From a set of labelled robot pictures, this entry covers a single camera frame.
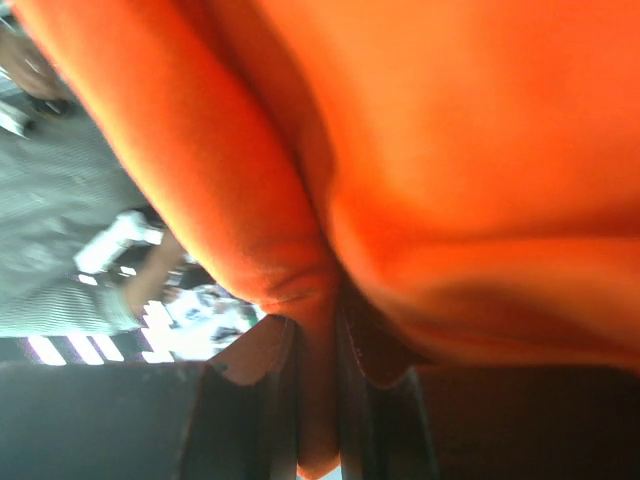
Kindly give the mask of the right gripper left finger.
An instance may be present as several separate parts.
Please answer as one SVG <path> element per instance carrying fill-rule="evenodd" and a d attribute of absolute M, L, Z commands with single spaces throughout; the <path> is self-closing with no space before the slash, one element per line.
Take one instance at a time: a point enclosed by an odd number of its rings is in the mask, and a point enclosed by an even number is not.
<path fill-rule="evenodd" d="M 1 368 L 5 479 L 292 479 L 296 336 L 269 316 L 206 362 Z"/>

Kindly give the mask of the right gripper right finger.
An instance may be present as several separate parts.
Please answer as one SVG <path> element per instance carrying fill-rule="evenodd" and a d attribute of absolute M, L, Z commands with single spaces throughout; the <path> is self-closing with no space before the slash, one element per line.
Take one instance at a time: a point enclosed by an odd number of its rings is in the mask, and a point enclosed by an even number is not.
<path fill-rule="evenodd" d="M 635 479 L 639 381 L 611 368 L 444 366 L 362 296 L 336 312 L 346 479 Z"/>

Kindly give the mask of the orange t shirt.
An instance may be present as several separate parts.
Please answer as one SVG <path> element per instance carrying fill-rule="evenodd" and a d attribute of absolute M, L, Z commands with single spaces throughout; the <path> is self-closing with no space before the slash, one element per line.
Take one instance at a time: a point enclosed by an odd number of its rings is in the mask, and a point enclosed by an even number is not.
<path fill-rule="evenodd" d="M 635 1 L 18 1 L 230 292 L 296 321 L 338 463 L 341 273 L 448 364 L 639 368 Z"/>

